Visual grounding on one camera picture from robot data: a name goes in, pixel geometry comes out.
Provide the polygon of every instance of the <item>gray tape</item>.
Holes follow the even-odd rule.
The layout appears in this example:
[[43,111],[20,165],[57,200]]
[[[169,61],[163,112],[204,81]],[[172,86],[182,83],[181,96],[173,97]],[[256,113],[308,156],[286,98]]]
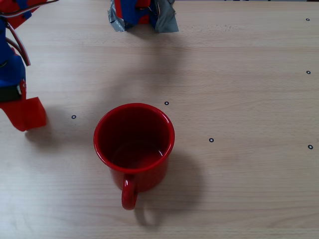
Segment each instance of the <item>gray tape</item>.
[[111,0],[111,7],[110,7],[110,10],[108,11],[108,15],[109,15],[109,22],[115,31],[121,31],[121,32],[125,31],[125,24],[123,19],[116,16],[114,0]]
[[159,2],[159,19],[156,23],[155,31],[157,32],[177,32],[178,26],[175,18],[175,10],[172,7],[175,0],[158,0]]

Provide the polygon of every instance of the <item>cable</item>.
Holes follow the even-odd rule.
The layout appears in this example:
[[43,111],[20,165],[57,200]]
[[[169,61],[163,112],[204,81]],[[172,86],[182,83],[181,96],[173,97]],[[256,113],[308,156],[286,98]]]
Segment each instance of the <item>cable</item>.
[[159,2],[157,2],[157,11],[158,11],[157,14],[155,14],[149,6],[148,6],[147,8],[148,8],[148,9],[151,11],[151,13],[153,13],[155,16],[158,16],[158,15],[160,15],[160,7],[159,7],[159,6],[160,6],[160,5],[159,5]]
[[22,51],[21,51],[20,47],[14,41],[12,41],[11,39],[9,39],[7,37],[5,39],[6,39],[7,43],[9,43],[11,46],[13,46],[19,52],[19,54],[21,55],[21,57],[24,60],[24,57],[23,57],[23,54],[22,54]]
[[24,13],[26,13],[28,11],[36,9],[36,8],[38,8],[40,6],[47,5],[47,4],[56,2],[56,1],[59,1],[59,0],[51,0],[51,1],[47,1],[47,2],[38,3],[38,4],[35,4],[35,5],[31,5],[31,6],[27,7],[27,8],[20,9],[18,11],[14,11],[14,12],[10,12],[10,13],[0,12],[0,17],[4,17],[4,18],[16,17],[16,16],[24,14]]
[[20,49],[19,53],[20,55],[22,56],[22,58],[24,59],[24,62],[27,66],[31,65],[30,63],[30,59],[29,59],[29,56],[28,56],[28,53],[26,52],[26,49],[22,43],[22,41],[20,40],[18,34],[16,33],[16,31],[14,30],[14,28],[10,25],[10,23],[6,23],[6,27],[11,31],[12,35],[14,36],[16,42],[18,43],[18,47]]

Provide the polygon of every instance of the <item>wood grain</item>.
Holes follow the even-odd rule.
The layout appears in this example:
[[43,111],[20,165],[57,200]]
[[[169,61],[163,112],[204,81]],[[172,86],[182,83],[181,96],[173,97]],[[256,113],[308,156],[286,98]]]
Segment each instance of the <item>wood grain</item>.
[[[49,124],[0,112],[0,238],[318,238],[319,5],[177,1],[172,34],[115,32],[108,8],[63,0],[17,30]],[[92,137],[131,102],[163,110],[176,145],[125,211]]]

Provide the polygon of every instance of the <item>table surface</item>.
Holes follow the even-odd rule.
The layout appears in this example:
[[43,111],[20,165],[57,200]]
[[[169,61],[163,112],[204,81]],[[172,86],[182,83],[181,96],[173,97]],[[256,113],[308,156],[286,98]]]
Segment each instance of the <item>table surface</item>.
[[[63,0],[17,30],[49,123],[22,133],[0,112],[0,238],[318,238],[319,4],[177,1],[169,34],[115,32],[109,5]],[[132,102],[176,142],[125,211],[92,137]]]

